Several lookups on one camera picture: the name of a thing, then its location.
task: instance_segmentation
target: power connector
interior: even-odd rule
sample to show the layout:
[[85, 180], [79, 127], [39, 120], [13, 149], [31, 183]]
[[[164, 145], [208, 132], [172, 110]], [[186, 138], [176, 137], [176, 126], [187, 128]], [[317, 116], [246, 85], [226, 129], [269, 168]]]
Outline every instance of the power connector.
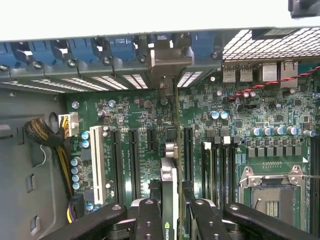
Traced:
[[61, 121], [64, 119], [64, 117], [67, 117], [68, 121], [68, 128], [69, 128], [69, 135], [68, 137], [72, 136], [78, 136], [79, 135], [79, 119], [77, 113], [71, 113], [71, 114], [61, 114], [58, 116], [59, 119], [59, 125]]

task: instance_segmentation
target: metal mesh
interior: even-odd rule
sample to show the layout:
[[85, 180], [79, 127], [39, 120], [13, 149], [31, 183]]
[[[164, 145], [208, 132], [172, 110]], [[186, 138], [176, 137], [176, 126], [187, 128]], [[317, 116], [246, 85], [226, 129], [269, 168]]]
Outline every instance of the metal mesh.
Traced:
[[241, 30], [225, 47], [223, 59], [260, 60], [320, 56], [320, 27], [302, 28], [282, 39], [252, 40]]

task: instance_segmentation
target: green circuit board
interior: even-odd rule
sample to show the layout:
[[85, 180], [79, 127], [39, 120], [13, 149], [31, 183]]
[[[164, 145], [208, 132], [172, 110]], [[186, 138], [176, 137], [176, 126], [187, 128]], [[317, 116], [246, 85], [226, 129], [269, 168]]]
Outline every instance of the green circuit board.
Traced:
[[[186, 173], [183, 178], [193, 180], [196, 198], [210, 198], [213, 195], [207, 192], [208, 188], [213, 187], [207, 182], [212, 180], [210, 176], [214, 174], [215, 183], [212, 184], [215, 184], [217, 189], [214, 200], [219, 207], [223, 206], [223, 201], [241, 202], [241, 199], [244, 204], [255, 207], [255, 199], [262, 194], [261, 192], [266, 191], [266, 194], [262, 194], [266, 198], [277, 193], [279, 195], [277, 199], [272, 197], [263, 199], [263, 204], [257, 209], [274, 217], [280, 217], [277, 214], [290, 214], [291, 218], [286, 219], [286, 222], [308, 231], [309, 179], [303, 182], [303, 187], [292, 186], [288, 183], [279, 186], [278, 183], [273, 182], [263, 183], [260, 188], [248, 187], [244, 190], [239, 187], [239, 182], [246, 167], [251, 167], [255, 175], [280, 176], [288, 174], [295, 165], [298, 165], [303, 174], [309, 174], [310, 138], [304, 136], [303, 131], [312, 130], [316, 126], [316, 112], [313, 110], [315, 101], [312, 97], [316, 79], [313, 78], [300, 78], [295, 94], [283, 94], [283, 89], [271, 86], [254, 89], [256, 96], [253, 98], [238, 98], [233, 102], [229, 102], [227, 97], [251, 87], [253, 83], [222, 83], [218, 78], [216, 81], [206, 79], [196, 87], [179, 91], [180, 122], [177, 122], [175, 116], [177, 107], [175, 99], [169, 99], [168, 103], [163, 105], [157, 90], [70, 94], [67, 96], [68, 111], [78, 113], [80, 135], [92, 126], [109, 126], [109, 129], [118, 131], [123, 183], [121, 189], [116, 192], [120, 192], [118, 194], [122, 195], [123, 202], [128, 207], [134, 198], [134, 187], [139, 188], [139, 193], [135, 195], [135, 198], [149, 197], [148, 183], [151, 179], [160, 177], [161, 157], [164, 156], [166, 141], [165, 128], [180, 126], [183, 171], [186, 166], [185, 161], [188, 161], [192, 168], [190, 175]], [[217, 91], [221, 91], [222, 95], [217, 96]], [[271, 98], [274, 99], [274, 102], [266, 101]], [[115, 101], [115, 107], [108, 106], [110, 100]], [[72, 108], [73, 102], [79, 103], [78, 109]], [[281, 108], [270, 107], [273, 103], [281, 103]], [[243, 105], [255, 105], [256, 107], [254, 109], [239, 107]], [[106, 117], [97, 117], [97, 112], [102, 109], [107, 112]], [[225, 111], [228, 117], [213, 119], [210, 115], [212, 111]], [[298, 129], [298, 133], [297, 135], [252, 135], [253, 128], [273, 130], [275, 127], [284, 129], [294, 127]], [[151, 147], [148, 132], [150, 129], [154, 134], [154, 142]], [[133, 166], [131, 166], [132, 154], [130, 152], [132, 130], [136, 130], [138, 141], [139, 179], [134, 184], [132, 183], [131, 168]], [[218, 137], [222, 143], [216, 143], [215, 137]], [[231, 143], [233, 140], [239, 140], [237, 144], [232, 144], [232, 149], [222, 146], [223, 141], [228, 141], [228, 137]], [[113, 141], [111, 136], [106, 136], [103, 139], [103, 151], [105, 178], [114, 181], [116, 174], [112, 150]], [[92, 164], [88, 149], [82, 147], [82, 142], [81, 136], [71, 138], [71, 155], [83, 158], [82, 186], [77, 191], [84, 193], [87, 203], [92, 203]], [[204, 149], [204, 142], [211, 144], [210, 151]], [[192, 148], [191, 154], [185, 154], [186, 151], [189, 151], [187, 148]], [[214, 164], [216, 168], [211, 175], [207, 172], [207, 180], [204, 180], [205, 168], [210, 166], [208, 163]], [[116, 192], [113, 188], [107, 189], [105, 203], [116, 201]], [[285, 210], [282, 212], [277, 210], [288, 202], [289, 207]]]

